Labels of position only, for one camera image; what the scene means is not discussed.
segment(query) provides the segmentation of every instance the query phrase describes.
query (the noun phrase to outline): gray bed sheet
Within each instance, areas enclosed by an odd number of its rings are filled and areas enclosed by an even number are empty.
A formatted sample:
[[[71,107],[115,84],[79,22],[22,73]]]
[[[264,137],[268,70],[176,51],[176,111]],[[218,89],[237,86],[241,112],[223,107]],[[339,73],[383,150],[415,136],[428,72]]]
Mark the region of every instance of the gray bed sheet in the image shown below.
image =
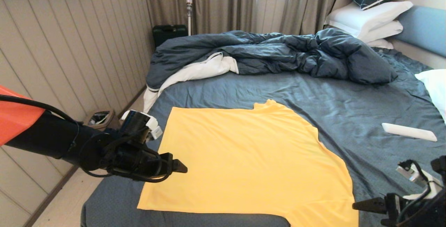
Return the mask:
[[[164,128],[174,106],[252,109],[254,103],[273,99],[317,127],[322,143],[346,162],[356,201],[382,197],[388,192],[400,195],[418,193],[422,189],[397,173],[396,165],[400,161],[414,159],[423,169],[434,173],[430,161],[446,152],[446,126],[424,85],[414,77],[414,73],[429,68],[395,50],[379,50],[379,53],[399,75],[390,84],[362,85],[330,78],[313,78],[297,72],[258,76],[228,73],[169,87],[156,101],[150,114]],[[381,127],[382,122],[432,130],[438,141],[387,134]],[[149,146],[155,150],[159,144],[160,141],[149,142]],[[290,176],[293,175],[296,174],[290,170]],[[81,226],[290,226],[284,218],[266,214],[138,210],[142,186],[143,182],[126,178],[105,178],[85,203]],[[361,212],[360,226],[380,226],[379,221],[383,217]]]

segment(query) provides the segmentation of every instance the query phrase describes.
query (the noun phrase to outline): yellow t-shirt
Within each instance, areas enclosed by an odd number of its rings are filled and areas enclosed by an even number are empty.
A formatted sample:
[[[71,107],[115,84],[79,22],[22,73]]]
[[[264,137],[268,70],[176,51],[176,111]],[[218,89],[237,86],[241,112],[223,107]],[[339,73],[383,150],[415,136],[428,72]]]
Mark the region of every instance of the yellow t-shirt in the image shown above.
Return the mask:
[[[317,128],[268,100],[254,109],[172,108],[160,153],[188,167],[146,183],[139,209],[273,214],[292,227],[357,227],[346,165]]]

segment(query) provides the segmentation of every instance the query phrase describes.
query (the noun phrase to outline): white remote control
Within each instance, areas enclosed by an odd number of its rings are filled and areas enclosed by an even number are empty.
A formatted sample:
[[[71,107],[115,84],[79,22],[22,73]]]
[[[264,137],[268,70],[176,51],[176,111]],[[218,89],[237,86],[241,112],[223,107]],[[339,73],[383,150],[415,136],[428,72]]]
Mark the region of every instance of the white remote control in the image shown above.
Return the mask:
[[[387,133],[402,135],[407,137],[419,138],[428,141],[437,141],[437,137],[432,131],[419,129],[419,128],[411,128],[401,125],[395,125],[390,123],[382,123],[384,131]]]

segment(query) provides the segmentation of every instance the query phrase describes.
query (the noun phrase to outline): black suitcase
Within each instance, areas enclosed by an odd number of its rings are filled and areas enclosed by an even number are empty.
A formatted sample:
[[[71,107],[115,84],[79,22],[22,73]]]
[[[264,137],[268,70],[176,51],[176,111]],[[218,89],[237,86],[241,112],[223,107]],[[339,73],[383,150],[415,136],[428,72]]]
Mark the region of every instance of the black suitcase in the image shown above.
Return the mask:
[[[152,34],[156,48],[168,39],[187,36],[187,28],[185,25],[155,25]]]

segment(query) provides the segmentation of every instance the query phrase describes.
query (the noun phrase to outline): beige curtain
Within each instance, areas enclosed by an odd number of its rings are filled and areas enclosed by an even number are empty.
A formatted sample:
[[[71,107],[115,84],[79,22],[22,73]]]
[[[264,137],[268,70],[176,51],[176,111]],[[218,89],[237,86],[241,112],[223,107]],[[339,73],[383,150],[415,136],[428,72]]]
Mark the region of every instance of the beige curtain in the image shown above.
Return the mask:
[[[153,25],[187,24],[185,0],[147,0]],[[255,30],[257,0],[194,0],[192,31]]]
[[[288,0],[280,31],[287,35],[316,33],[324,26],[335,0]]]

